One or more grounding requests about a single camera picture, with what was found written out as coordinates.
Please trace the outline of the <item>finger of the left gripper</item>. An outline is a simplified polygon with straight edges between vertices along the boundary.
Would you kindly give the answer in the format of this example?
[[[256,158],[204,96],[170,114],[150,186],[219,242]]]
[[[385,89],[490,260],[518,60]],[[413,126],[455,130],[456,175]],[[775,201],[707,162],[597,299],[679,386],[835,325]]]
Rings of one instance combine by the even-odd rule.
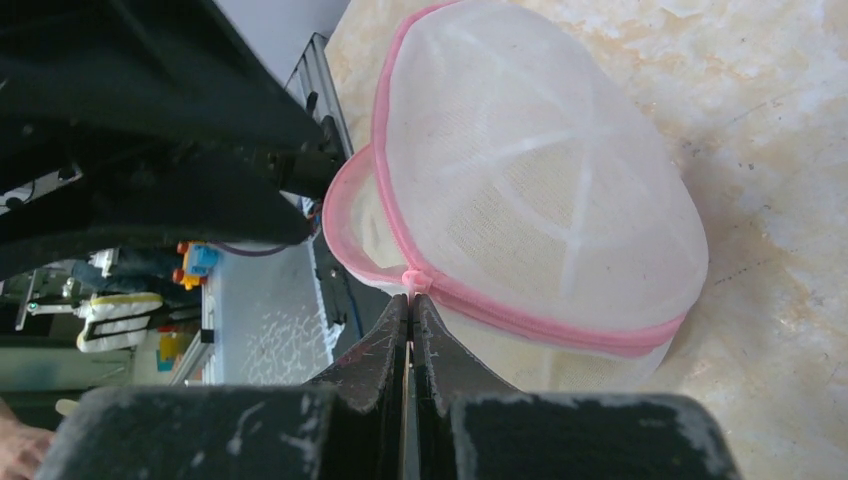
[[[5,1],[1,175],[82,162],[82,145],[266,153],[282,177],[330,177],[339,132],[293,97],[215,1]]]
[[[251,166],[194,158],[149,186],[79,180],[3,214],[1,276],[113,247],[181,240],[289,246],[311,233],[301,211]]]

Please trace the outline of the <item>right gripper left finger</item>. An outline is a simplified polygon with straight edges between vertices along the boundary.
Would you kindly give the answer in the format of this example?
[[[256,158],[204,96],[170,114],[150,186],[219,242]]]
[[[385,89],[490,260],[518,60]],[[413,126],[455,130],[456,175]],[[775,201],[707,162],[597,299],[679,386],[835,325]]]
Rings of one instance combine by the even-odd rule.
[[[408,301],[299,386],[109,387],[62,422],[41,479],[401,479]]]

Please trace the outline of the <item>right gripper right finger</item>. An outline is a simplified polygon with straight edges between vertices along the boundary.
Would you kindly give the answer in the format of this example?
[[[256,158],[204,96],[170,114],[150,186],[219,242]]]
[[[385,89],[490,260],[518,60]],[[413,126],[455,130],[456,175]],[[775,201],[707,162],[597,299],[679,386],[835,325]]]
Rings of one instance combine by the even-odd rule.
[[[671,394],[525,393],[410,306],[423,479],[736,479],[713,416]]]

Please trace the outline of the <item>person hand in background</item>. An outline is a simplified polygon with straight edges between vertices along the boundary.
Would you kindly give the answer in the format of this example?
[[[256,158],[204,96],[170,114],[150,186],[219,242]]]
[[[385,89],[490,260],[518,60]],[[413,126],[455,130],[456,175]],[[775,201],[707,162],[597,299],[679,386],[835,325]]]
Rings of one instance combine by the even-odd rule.
[[[21,422],[1,400],[1,480],[34,479],[55,437]]]

